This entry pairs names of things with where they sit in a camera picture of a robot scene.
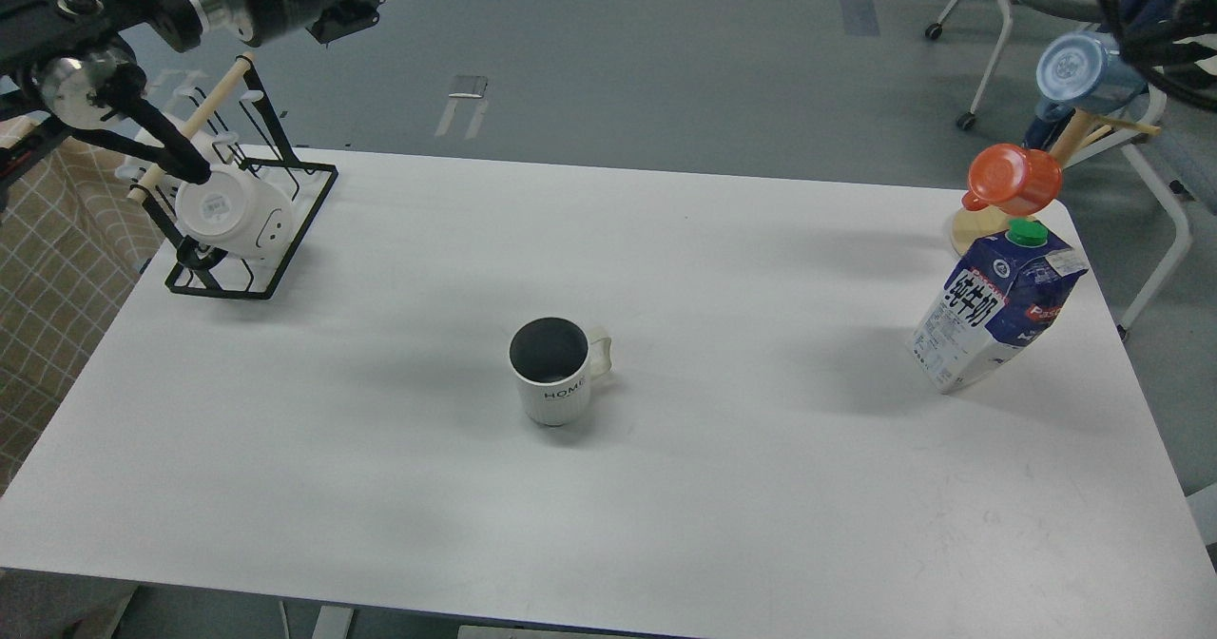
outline milk carton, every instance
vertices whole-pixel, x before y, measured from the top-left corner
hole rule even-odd
[[[1048,330],[1087,270],[1043,224],[1013,219],[1009,232],[974,241],[909,349],[938,392],[966,387]]]

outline blue cup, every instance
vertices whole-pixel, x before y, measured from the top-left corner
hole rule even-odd
[[[1073,116],[1073,106],[1053,102],[1048,97],[1039,97],[1039,102],[1036,105],[1036,118],[1044,123],[1053,124],[1060,119],[1067,119],[1070,116]]]
[[[1105,33],[1065,33],[1048,45],[1036,67],[1036,83],[1048,101],[1109,114],[1126,107],[1145,79],[1120,58],[1120,49]]]

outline orange cup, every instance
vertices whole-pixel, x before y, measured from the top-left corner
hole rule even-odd
[[[994,145],[978,153],[968,169],[964,207],[998,207],[1009,215],[1031,215],[1050,204],[1060,191],[1056,158],[1039,150]]]

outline wooden base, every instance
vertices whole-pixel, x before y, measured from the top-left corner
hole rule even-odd
[[[950,222],[950,245],[954,246],[955,253],[963,257],[976,239],[1010,230],[1011,218],[1014,215],[1005,214],[998,207],[983,207],[981,211],[959,209]],[[1027,219],[1036,219],[1036,215],[1027,215]]]

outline mug handle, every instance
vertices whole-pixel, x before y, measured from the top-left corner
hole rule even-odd
[[[972,192],[971,190],[964,192],[961,203],[965,207],[965,209],[969,211],[983,211],[988,206],[988,202],[981,200],[981,197],[977,197],[976,194]]]
[[[608,337],[608,332],[600,326],[588,330],[587,337],[589,353],[593,348],[600,349],[599,354],[591,358],[590,374],[591,380],[595,380],[612,370],[612,337]]]

